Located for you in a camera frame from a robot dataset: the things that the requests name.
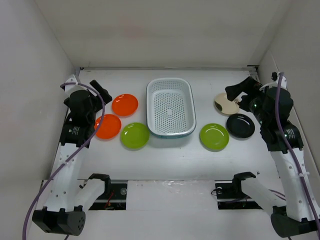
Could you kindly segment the cream floral plate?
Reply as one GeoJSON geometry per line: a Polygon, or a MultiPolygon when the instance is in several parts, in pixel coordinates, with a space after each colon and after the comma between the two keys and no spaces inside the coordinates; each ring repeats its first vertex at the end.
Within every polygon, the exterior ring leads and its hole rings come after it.
{"type": "Polygon", "coordinates": [[[237,114],[240,110],[239,105],[235,101],[228,100],[226,93],[216,95],[213,103],[220,113],[227,116],[237,114]]]}

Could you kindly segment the orange plate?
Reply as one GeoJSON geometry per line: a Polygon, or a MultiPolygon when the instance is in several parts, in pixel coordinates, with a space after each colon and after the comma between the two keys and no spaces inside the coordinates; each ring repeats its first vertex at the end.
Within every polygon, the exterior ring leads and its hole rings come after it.
{"type": "Polygon", "coordinates": [[[131,116],[138,109],[138,99],[132,94],[121,94],[117,96],[112,102],[112,111],[120,116],[127,117],[131,116]]]}
{"type": "Polygon", "coordinates": [[[119,117],[114,114],[105,114],[103,117],[98,117],[95,121],[94,129],[98,127],[96,137],[102,140],[114,138],[122,128],[122,122],[119,117]]]}

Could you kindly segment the black plate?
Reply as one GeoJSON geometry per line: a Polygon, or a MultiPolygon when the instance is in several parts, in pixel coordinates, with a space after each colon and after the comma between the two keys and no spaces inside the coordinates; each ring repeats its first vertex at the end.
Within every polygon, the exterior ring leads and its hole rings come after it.
{"type": "Polygon", "coordinates": [[[226,129],[236,138],[247,139],[254,134],[256,128],[247,115],[236,113],[228,117],[226,129]]]}

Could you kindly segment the green plate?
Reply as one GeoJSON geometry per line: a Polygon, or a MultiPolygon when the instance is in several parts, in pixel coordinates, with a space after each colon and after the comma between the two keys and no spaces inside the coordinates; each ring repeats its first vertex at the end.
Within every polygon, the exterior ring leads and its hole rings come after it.
{"type": "Polygon", "coordinates": [[[211,151],[221,151],[229,143],[230,136],[225,127],[218,123],[204,125],[199,133],[203,146],[211,151]]]}
{"type": "Polygon", "coordinates": [[[120,134],[121,143],[128,149],[143,148],[150,139],[148,127],[140,122],[127,124],[120,134]]]}

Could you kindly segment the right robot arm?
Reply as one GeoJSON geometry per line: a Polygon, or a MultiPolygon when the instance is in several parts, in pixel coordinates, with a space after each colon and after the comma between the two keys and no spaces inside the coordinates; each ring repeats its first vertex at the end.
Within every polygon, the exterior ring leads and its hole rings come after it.
{"type": "Polygon", "coordinates": [[[306,170],[303,140],[299,129],[289,121],[294,106],[283,72],[273,72],[272,83],[262,85],[252,77],[227,86],[227,99],[241,93],[239,107],[251,112],[260,124],[260,135],[272,156],[284,190],[284,199],[263,186],[251,172],[235,174],[223,192],[239,199],[247,196],[270,217],[281,238],[291,239],[320,230],[320,207],[315,200],[306,170]]]}

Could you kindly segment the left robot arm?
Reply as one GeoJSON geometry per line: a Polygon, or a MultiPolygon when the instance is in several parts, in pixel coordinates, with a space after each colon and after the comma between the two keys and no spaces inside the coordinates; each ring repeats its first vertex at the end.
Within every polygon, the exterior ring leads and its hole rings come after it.
{"type": "Polygon", "coordinates": [[[113,98],[96,80],[85,85],[74,74],[60,87],[68,95],[63,101],[68,112],[55,155],[57,165],[24,221],[31,219],[45,233],[69,237],[82,233],[87,211],[99,197],[107,198],[112,191],[107,174],[91,174],[82,187],[78,178],[90,142],[102,126],[101,122],[96,123],[96,114],[104,112],[113,98]]]}

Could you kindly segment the white perforated plastic bin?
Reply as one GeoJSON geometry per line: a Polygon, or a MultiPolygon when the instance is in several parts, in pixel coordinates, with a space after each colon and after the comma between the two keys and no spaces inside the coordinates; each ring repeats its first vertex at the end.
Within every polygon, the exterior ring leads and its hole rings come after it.
{"type": "Polygon", "coordinates": [[[182,78],[164,77],[146,87],[146,124],[163,139],[178,139],[196,128],[196,111],[191,85],[182,78]]]}

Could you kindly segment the aluminium rail back edge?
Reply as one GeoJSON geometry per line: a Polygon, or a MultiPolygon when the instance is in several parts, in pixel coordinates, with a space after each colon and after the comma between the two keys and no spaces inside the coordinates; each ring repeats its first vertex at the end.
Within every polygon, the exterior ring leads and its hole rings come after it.
{"type": "Polygon", "coordinates": [[[257,71],[259,69],[258,65],[249,65],[245,67],[214,67],[214,66],[144,66],[144,67],[134,67],[134,66],[108,66],[108,67],[78,67],[80,71],[93,71],[93,70],[114,70],[114,71],[122,71],[122,70],[182,70],[182,71],[257,71]]]}

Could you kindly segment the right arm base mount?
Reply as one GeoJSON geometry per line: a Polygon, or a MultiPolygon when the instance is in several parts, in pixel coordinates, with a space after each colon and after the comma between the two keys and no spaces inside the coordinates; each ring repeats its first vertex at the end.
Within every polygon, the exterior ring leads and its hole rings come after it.
{"type": "Polygon", "coordinates": [[[262,208],[249,196],[236,192],[231,180],[214,182],[211,195],[216,197],[219,210],[261,210],[262,208]]]}

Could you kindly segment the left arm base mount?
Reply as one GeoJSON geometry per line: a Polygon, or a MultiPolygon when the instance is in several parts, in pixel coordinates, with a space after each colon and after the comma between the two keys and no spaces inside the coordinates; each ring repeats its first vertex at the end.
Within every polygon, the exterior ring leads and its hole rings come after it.
{"type": "Polygon", "coordinates": [[[112,182],[109,193],[104,193],[90,207],[91,211],[122,211],[127,205],[127,182],[112,182]]]}

